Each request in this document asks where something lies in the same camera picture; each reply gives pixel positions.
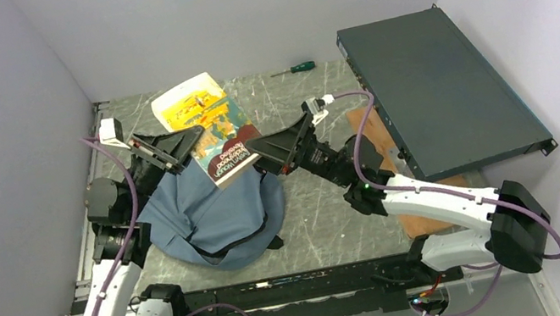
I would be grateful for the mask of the blue grey backpack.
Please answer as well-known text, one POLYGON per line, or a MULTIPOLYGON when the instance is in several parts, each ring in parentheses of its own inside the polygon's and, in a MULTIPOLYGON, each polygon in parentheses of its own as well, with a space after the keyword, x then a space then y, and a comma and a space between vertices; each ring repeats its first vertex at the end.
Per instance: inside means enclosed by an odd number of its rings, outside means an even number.
POLYGON ((285 210, 284 188, 275 175, 245 169, 219 189, 191 164, 163 177, 138 220, 151 226, 150 241, 165 255, 233 271, 284 246, 279 233, 285 210))

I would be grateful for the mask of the yellow small book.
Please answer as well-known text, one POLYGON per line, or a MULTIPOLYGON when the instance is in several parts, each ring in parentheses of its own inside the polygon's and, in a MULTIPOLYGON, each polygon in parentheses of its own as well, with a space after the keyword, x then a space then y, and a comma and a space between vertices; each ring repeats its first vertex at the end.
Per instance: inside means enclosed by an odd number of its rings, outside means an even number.
POLYGON ((203 125, 208 111, 226 97, 217 81, 203 72, 153 99, 151 108, 167 131, 176 131, 190 125, 203 125))

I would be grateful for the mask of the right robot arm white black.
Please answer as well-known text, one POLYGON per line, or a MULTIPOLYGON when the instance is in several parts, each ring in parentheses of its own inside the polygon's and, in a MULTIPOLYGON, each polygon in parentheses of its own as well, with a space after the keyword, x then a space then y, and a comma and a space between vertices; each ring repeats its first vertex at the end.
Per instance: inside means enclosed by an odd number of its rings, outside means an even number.
POLYGON ((259 169, 288 175, 300 168, 345 188, 345 201, 366 216, 419 216, 461 227, 415 238, 407 264, 413 281, 429 284, 443 271, 479 263, 536 274, 546 260, 560 259, 560 243, 558 253, 546 252, 548 237, 556 235, 549 213, 519 182, 468 188, 415 180, 382 169, 383 158, 370 140, 355 135, 337 151, 314 132, 313 116, 306 113, 246 146, 259 156, 259 169))

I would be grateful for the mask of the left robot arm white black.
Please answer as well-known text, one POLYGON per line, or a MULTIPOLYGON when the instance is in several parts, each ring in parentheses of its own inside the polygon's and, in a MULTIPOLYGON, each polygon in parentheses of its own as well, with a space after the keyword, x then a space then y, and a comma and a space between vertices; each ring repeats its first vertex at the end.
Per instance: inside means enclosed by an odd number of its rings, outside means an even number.
MULTIPOLYGON (((138 214, 166 175, 182 173, 204 129, 160 136, 134 134, 127 148, 124 180, 96 178, 85 192, 86 218, 95 236, 91 287, 83 316, 126 316, 151 245, 151 226, 138 214)), ((151 284, 140 295, 135 316, 189 316, 178 285, 151 284)))

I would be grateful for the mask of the brown wooden board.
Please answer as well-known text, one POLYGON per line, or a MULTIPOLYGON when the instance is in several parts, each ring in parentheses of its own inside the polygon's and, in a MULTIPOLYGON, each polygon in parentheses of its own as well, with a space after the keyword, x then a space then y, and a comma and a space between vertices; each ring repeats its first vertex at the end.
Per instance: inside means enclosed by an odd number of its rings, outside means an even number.
MULTIPOLYGON (((347 120, 353 130, 356 130, 359 127, 364 112, 364 108, 357 108, 346 113, 347 120)), ((391 153, 392 149, 396 149, 395 143, 390 137, 390 134, 388 134, 387 129, 384 124, 382 124, 382 121, 376 112, 373 112, 368 116, 363 129, 363 136, 364 138, 370 140, 373 143, 375 150, 382 155, 383 161, 380 166, 382 169, 391 171, 392 173, 408 171, 406 164, 402 166, 402 169, 399 169, 394 164, 395 161, 400 161, 397 156, 392 155, 391 153)), ((411 239, 415 239, 416 237, 423 236, 425 234, 451 233, 459 229, 459 225, 456 224, 415 215, 398 215, 397 218, 406 235, 408 235, 411 239)))

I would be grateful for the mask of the dark rack server box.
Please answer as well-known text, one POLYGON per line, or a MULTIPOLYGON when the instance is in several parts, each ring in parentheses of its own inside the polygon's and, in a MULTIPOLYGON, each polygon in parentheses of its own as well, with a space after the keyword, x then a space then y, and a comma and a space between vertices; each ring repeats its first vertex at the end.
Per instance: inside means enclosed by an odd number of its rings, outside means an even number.
POLYGON ((418 180, 557 148, 552 133, 439 7, 337 32, 336 45, 418 180))

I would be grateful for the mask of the green handled screwdriver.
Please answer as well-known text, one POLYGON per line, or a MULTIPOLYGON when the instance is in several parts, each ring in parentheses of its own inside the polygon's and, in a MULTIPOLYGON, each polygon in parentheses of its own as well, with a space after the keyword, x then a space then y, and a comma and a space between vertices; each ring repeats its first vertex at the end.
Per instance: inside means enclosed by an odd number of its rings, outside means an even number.
POLYGON ((314 61, 308 60, 307 62, 302 62, 300 64, 293 65, 292 67, 289 67, 288 69, 280 71, 280 72, 278 72, 276 74, 273 74, 271 76, 272 76, 272 78, 274 78, 274 77, 277 77, 279 75, 304 73, 304 72, 308 72, 309 70, 315 69, 315 67, 316 67, 316 63, 314 61))

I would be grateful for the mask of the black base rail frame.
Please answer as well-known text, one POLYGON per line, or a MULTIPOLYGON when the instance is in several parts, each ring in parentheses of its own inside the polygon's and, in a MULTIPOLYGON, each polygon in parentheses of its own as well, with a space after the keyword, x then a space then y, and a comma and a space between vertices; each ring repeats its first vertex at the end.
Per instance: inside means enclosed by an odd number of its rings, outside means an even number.
POLYGON ((406 295, 436 280, 455 282, 465 265, 441 271, 416 250, 269 280, 184 293, 151 285, 124 316, 350 316, 407 307, 406 295))

